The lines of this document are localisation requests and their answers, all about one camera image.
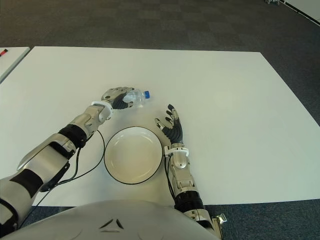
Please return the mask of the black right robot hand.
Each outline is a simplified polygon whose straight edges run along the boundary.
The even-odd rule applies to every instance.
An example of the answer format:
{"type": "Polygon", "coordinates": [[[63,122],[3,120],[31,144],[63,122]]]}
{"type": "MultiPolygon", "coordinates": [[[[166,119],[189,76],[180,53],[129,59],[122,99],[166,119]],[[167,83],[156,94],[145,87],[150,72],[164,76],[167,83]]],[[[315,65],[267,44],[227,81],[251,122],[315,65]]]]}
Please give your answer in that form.
{"type": "Polygon", "coordinates": [[[166,116],[165,120],[170,124],[170,127],[167,127],[158,118],[154,119],[156,126],[169,139],[171,144],[183,144],[183,129],[176,108],[169,104],[166,114],[168,117],[166,116]]]}

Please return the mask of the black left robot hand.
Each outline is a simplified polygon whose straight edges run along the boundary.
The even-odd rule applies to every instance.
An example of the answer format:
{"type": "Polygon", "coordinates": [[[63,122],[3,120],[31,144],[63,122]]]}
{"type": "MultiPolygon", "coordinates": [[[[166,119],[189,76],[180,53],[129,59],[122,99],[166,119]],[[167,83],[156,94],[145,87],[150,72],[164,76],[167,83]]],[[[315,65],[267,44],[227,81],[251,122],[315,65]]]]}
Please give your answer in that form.
{"type": "Polygon", "coordinates": [[[127,103],[123,99],[132,90],[134,90],[132,87],[110,88],[102,95],[101,100],[109,102],[112,108],[116,110],[131,108],[133,102],[127,103]]]}

